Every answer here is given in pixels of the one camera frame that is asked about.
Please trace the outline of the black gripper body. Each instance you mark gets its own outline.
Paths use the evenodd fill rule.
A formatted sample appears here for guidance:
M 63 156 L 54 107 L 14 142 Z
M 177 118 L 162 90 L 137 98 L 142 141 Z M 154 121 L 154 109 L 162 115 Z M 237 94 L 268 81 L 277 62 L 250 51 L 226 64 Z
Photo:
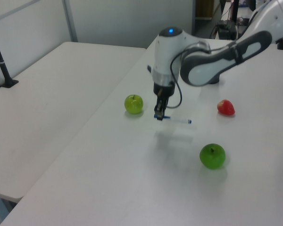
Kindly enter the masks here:
M 153 92 L 158 97 L 169 98 L 175 92 L 175 84 L 174 82 L 171 82 L 169 86 L 161 86 L 154 83 Z

